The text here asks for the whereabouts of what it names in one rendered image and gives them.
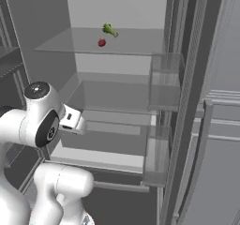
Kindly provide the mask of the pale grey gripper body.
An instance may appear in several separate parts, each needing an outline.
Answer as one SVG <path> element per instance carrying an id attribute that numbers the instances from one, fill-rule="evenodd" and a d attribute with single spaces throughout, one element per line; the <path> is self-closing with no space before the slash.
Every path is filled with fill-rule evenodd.
<path id="1" fill-rule="evenodd" d="M 74 134 L 83 135 L 86 131 L 86 121 L 80 115 L 69 113 L 60 121 L 59 128 Z"/>

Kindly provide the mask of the white fridge shelf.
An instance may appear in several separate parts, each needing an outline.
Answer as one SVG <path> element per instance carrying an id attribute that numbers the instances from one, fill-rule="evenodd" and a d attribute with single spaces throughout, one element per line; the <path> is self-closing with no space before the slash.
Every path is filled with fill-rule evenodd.
<path id="1" fill-rule="evenodd" d="M 51 160 L 85 167 L 142 173 L 147 125 L 89 122 L 84 135 L 64 132 Z"/>

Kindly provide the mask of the glass fridge shelf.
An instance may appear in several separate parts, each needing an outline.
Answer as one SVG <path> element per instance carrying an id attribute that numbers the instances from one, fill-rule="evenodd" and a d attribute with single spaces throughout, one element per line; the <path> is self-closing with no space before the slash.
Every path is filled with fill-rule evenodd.
<path id="1" fill-rule="evenodd" d="M 77 110 L 149 114 L 148 92 L 147 75 L 77 72 L 59 95 Z"/>
<path id="2" fill-rule="evenodd" d="M 118 37 L 105 34 L 101 28 L 70 27 L 36 47 L 42 52 L 95 53 L 151 56 L 164 51 L 162 29 L 117 28 Z M 101 38 L 104 47 L 98 46 Z"/>

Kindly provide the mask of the grey fridge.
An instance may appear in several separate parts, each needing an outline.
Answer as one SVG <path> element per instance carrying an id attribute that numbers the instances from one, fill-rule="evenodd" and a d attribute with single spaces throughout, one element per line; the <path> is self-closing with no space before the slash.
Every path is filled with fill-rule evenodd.
<path id="1" fill-rule="evenodd" d="M 0 108 L 25 110 L 24 90 L 35 82 L 50 84 L 59 95 L 77 72 L 147 75 L 149 80 L 152 55 L 42 52 L 36 47 L 70 27 L 102 29 L 104 23 L 109 23 L 116 31 L 117 28 L 162 29 L 164 51 L 160 54 L 175 53 L 169 50 L 166 41 L 168 7 L 167 0 L 0 0 Z M 176 113 L 77 111 L 86 121 L 86 131 L 91 121 L 167 127 L 170 116 Z M 51 154 L 64 132 L 68 131 L 58 131 L 54 139 L 41 148 L 7 144 L 23 149 L 22 168 L 30 178 L 19 191 L 31 206 L 37 200 L 34 173 L 43 162 L 86 170 L 93 175 L 94 182 L 144 186 L 143 173 L 52 161 Z M 145 187 L 150 188 L 148 193 L 94 185 L 91 193 L 82 198 L 82 205 L 95 225 L 156 225 L 157 189 Z"/>

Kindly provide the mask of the grey fridge door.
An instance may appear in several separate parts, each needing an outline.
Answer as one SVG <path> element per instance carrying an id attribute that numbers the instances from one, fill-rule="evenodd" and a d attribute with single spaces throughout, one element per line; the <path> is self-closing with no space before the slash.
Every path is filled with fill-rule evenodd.
<path id="1" fill-rule="evenodd" d="M 201 98 L 209 56 L 214 49 L 217 23 L 222 0 L 197 0 L 191 30 L 189 52 L 179 100 L 176 123 L 171 131 L 170 160 L 165 187 L 157 189 L 156 225 L 177 225 L 174 208 L 183 177 L 192 133 L 199 131 L 203 117 Z"/>

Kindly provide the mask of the clear door bin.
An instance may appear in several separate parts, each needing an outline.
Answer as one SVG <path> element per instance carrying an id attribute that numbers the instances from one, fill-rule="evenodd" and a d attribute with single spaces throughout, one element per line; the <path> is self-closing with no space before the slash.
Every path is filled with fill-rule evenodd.
<path id="1" fill-rule="evenodd" d="M 149 111 L 178 111 L 184 73 L 180 53 L 152 54 L 148 80 Z"/>
<path id="2" fill-rule="evenodd" d="M 164 188 L 170 160 L 171 131 L 168 127 L 147 129 L 142 183 L 145 186 Z"/>

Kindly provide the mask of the green leafy vegetable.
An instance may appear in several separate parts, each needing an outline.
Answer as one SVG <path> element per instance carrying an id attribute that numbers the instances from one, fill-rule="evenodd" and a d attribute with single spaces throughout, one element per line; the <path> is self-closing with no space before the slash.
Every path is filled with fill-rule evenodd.
<path id="1" fill-rule="evenodd" d="M 115 38 L 118 37 L 117 31 L 109 24 L 109 23 L 104 23 L 102 31 L 106 34 L 113 35 Z"/>

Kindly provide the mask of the grey cupboard run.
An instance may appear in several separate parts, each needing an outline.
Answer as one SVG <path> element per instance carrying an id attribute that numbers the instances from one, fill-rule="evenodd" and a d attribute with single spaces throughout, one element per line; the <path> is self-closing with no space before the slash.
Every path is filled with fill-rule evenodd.
<path id="1" fill-rule="evenodd" d="M 240 225 L 240 0 L 222 0 L 202 96 L 211 127 L 177 225 Z"/>

